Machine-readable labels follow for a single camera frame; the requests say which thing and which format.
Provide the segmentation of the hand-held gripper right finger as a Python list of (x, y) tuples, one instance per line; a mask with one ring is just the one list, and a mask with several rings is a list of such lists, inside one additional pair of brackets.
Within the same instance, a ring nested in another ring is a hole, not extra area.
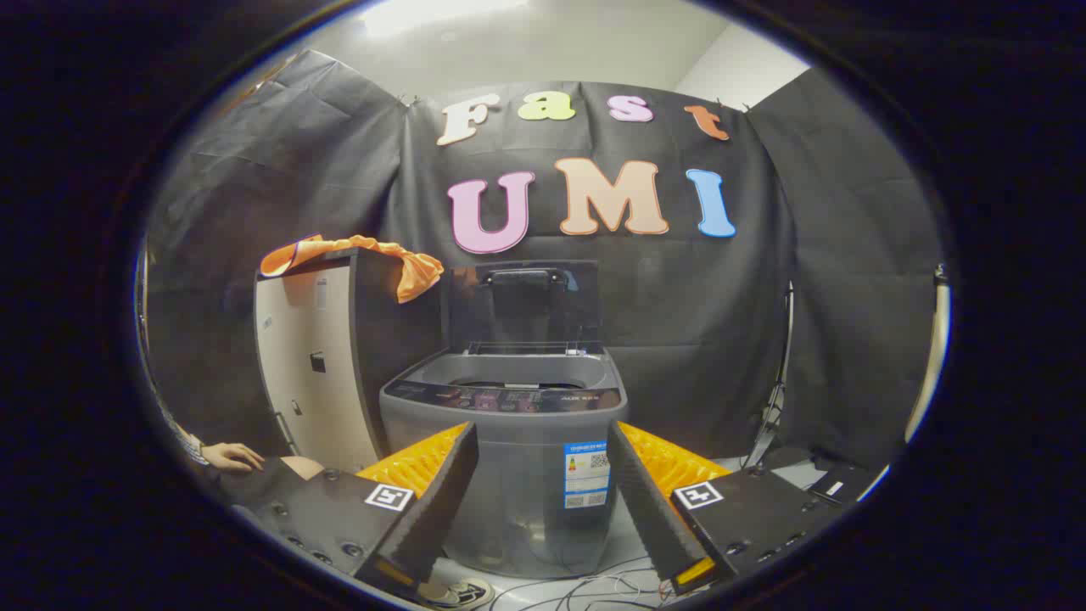
[(770, 469), (730, 471), (624, 422), (608, 427), (607, 456), (641, 544), (678, 595), (763, 572), (842, 517)]

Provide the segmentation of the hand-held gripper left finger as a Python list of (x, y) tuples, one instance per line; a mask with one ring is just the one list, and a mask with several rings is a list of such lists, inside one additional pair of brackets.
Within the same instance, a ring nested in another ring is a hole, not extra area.
[(478, 460), (477, 429), (462, 422), (357, 472), (269, 464), (230, 484), (229, 509), (343, 589), (411, 595), (431, 580)]

